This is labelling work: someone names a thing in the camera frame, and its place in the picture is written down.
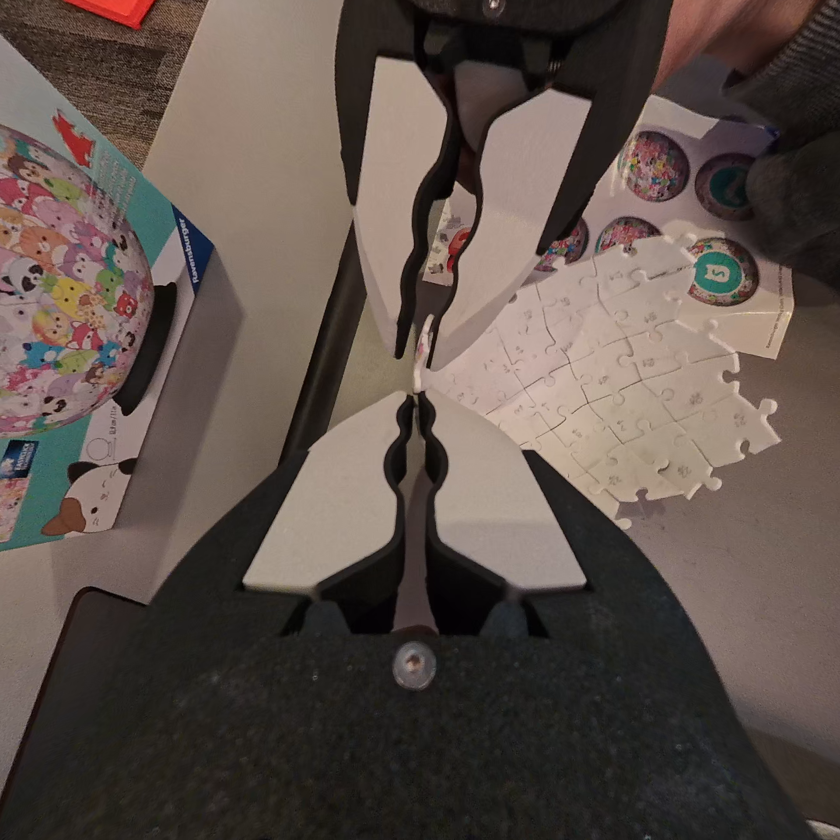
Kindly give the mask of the white puzzle piece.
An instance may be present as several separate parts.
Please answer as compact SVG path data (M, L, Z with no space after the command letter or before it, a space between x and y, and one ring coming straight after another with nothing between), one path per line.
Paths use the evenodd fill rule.
M433 313L426 316L416 342L413 366L413 393L416 396L437 383L437 376L430 367L435 339L434 321Z

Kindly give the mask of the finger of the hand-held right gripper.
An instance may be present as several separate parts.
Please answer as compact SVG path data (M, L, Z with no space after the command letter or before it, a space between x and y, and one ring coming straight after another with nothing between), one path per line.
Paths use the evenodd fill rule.
M378 56L353 227L374 322L395 359L405 353L427 218L452 133L444 100L417 64Z
M437 326L437 363L474 344L539 261L538 246L592 101L549 88L498 115L479 156L476 219Z

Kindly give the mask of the person's right hand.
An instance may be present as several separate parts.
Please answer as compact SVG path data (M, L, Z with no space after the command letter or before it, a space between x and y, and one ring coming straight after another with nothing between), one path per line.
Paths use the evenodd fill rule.
M749 76L765 67L823 1L674 1L652 92L708 55Z

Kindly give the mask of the colourful puzzle ball box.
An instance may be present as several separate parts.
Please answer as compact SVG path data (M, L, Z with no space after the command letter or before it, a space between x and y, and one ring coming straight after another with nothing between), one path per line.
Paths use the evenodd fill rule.
M1 549L113 528L211 241L2 38Z

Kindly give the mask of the partly built white puzzle ball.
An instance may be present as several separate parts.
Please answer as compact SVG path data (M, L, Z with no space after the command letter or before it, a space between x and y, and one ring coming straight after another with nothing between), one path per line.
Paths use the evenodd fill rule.
M739 352L715 321L683 321L695 262L655 237L523 285L430 389L537 452L621 528L639 494L717 490L716 469L781 442L778 404L741 394Z

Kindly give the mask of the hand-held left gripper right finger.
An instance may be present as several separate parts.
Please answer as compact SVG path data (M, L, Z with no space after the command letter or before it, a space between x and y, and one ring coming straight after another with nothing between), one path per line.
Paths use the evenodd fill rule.
M578 591L586 578L520 449L496 425L436 390L430 433L446 464L433 501L443 546L519 595Z

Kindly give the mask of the black mat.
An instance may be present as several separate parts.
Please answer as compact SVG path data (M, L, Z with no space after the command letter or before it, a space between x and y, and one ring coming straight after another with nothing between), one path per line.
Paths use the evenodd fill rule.
M88 586L70 603L2 792L2 812L36 795L99 703L147 605Z

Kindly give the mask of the printed instruction sheet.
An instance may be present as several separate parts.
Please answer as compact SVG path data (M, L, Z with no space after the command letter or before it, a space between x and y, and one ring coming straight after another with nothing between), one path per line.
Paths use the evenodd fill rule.
M713 320L735 351L776 359L794 310L791 269L761 256L746 189L774 138L759 125L650 97L577 228L549 247L524 285L641 238L694 236L683 321L698 329Z

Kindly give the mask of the person's right forearm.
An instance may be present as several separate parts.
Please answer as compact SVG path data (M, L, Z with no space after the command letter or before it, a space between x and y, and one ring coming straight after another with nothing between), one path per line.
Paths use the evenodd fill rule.
M823 2L769 64L733 71L723 89L778 131L747 178L759 250L838 290L839 3Z

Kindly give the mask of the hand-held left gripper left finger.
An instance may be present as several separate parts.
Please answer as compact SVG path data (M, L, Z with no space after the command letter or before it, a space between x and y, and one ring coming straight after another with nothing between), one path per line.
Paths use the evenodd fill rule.
M243 579L254 592L328 596L398 544L414 399L394 392L308 450Z

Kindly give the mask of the orange object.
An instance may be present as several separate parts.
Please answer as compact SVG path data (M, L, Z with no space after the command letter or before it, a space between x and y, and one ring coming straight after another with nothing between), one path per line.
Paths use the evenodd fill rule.
M140 29L155 1L65 1L65 3L113 23Z

